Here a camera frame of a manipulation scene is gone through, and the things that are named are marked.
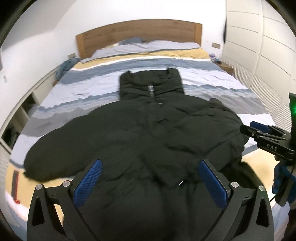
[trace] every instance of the blue glove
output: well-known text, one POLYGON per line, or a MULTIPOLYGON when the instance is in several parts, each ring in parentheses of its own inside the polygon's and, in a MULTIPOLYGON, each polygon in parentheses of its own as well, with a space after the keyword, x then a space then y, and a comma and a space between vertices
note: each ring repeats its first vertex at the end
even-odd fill
MULTIPOLYGON (((279 163, 274 168, 274 184, 272 186, 272 193, 276 194, 279 191, 281 183, 284 177, 289 178, 291 176, 291 171, 293 166, 282 166, 279 163)), ((290 209, 296 209, 296 168, 294 168, 291 179, 294 181, 292 188, 290 190, 288 196, 288 203, 290 205, 290 209)))

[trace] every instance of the wooden headboard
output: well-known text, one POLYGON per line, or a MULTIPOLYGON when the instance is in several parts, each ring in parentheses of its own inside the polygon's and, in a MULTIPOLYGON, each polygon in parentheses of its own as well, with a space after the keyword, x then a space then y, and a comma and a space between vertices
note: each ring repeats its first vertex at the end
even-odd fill
POLYGON ((147 41, 196 42, 201 45, 202 24, 170 19, 141 19, 109 24, 76 36, 81 59, 119 41, 140 37, 147 41))

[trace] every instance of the black jacket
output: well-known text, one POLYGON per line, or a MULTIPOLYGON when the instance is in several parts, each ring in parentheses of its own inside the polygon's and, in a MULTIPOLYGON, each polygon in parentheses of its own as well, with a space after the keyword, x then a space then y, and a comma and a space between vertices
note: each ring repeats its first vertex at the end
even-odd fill
POLYGON ((102 175, 80 211, 102 241, 197 241, 221 212, 200 182, 201 160, 242 186, 260 182, 241 164, 241 124, 220 101, 184 95, 176 69, 127 72, 120 101, 42 137, 25 175, 72 176, 98 158, 102 175))

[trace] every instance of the blue gripper pad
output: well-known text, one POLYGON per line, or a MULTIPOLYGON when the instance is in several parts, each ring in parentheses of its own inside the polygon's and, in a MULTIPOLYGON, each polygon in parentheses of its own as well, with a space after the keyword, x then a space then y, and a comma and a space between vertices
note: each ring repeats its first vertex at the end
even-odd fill
POLYGON ((204 161, 200 162, 198 172, 216 206, 224 210, 228 205, 227 192, 218 178, 204 161))
POLYGON ((267 125, 258 123, 256 121, 252 121, 250 123, 250 127, 258 129, 258 130, 260 130, 260 131, 262 131, 263 133, 266 133, 266 134, 270 133, 270 129, 269 129, 269 127, 267 125))
POLYGON ((91 194, 94 185, 102 172, 102 162, 97 160, 88 173, 84 176, 77 188, 74 190, 73 204, 76 208, 84 205, 91 194))

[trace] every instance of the silver bolt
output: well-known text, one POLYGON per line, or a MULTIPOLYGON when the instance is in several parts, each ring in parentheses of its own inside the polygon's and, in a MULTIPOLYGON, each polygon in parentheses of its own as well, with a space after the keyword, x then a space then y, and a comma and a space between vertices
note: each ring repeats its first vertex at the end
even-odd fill
POLYGON ((231 186, 233 186, 234 188, 238 188, 239 187, 239 184, 237 182, 232 182, 231 183, 231 186))
POLYGON ((37 186, 36 186, 36 189, 37 190, 40 190, 42 188, 42 184, 38 184, 37 186))
POLYGON ((265 191, 265 187, 263 187, 262 185, 259 186, 259 189, 263 192, 265 191))
POLYGON ((63 187, 68 187, 70 186, 70 182, 69 181, 64 181, 63 182, 63 187))

